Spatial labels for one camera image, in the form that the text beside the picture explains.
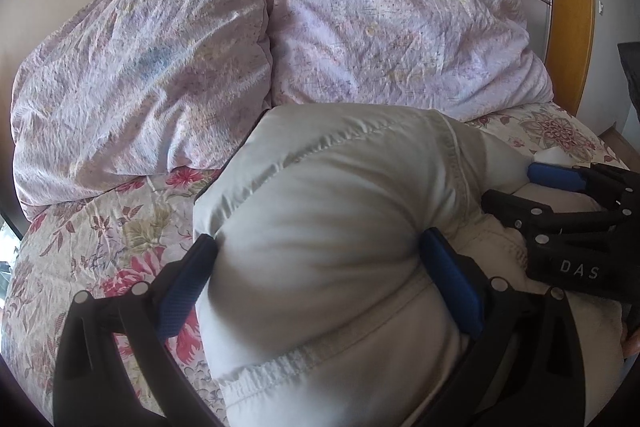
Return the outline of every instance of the hand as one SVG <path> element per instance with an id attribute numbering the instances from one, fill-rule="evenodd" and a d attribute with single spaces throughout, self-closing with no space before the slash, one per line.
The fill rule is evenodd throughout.
<path id="1" fill-rule="evenodd" d="M 631 336 L 628 337 L 627 335 L 626 324 L 622 323 L 622 338 L 620 339 L 620 343 L 622 344 L 622 355 L 626 359 L 636 353 L 640 353 L 640 328 Z"/>

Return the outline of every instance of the wooden floor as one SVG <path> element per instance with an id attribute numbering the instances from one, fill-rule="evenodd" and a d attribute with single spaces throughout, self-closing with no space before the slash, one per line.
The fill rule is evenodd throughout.
<path id="1" fill-rule="evenodd" d="M 640 172 L 640 154 L 613 127 L 600 135 L 600 139 L 616 153 L 630 170 Z"/>

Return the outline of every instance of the floral bedsheet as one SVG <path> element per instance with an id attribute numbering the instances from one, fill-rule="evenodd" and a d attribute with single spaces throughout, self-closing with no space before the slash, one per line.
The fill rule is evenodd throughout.
<path id="1" fill-rule="evenodd" d="M 560 146 L 578 162 L 623 166 L 589 129 L 552 103 L 482 116 L 469 125 L 534 153 Z M 2 318 L 2 355 L 29 398 L 52 419 L 54 361 L 72 296 L 120 295 L 151 282 L 192 243 L 194 197 L 219 171 L 178 168 L 136 178 L 91 200 L 60 203 L 25 235 Z M 160 412 L 125 337 L 118 349 L 140 401 Z M 195 313 L 168 347 L 200 397 L 226 423 L 220 391 L 204 357 Z"/>

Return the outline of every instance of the pillow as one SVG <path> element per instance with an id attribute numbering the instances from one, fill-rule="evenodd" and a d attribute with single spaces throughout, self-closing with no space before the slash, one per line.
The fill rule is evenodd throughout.
<path id="1" fill-rule="evenodd" d="M 268 107 L 264 0 L 95 0 L 18 70 L 18 199 L 33 219 L 179 166 L 222 167 Z"/>
<path id="2" fill-rule="evenodd" d="M 436 108 L 549 102 L 520 0 L 267 0 L 273 103 Z"/>
<path id="3" fill-rule="evenodd" d="M 219 247 L 196 313 L 229 425 L 411 425 L 467 342 L 420 263 L 420 233 L 438 227 L 488 277 L 544 293 L 526 277 L 522 235 L 481 212 L 482 193 L 594 209 L 583 194 L 536 190 L 530 162 L 436 111 L 269 111 L 193 209 L 194 237 Z M 590 420 L 620 381 L 620 304 L 567 295 Z"/>

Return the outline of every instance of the pink pillowcase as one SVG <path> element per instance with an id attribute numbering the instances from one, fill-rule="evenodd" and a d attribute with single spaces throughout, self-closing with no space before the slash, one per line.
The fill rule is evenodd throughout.
<path id="1" fill-rule="evenodd" d="M 273 103 L 436 108 L 459 120 L 552 86 L 520 0 L 267 0 Z"/>
<path id="2" fill-rule="evenodd" d="M 95 0 L 21 65 L 18 199 L 96 196 L 140 174 L 224 165 L 268 107 L 264 0 Z"/>

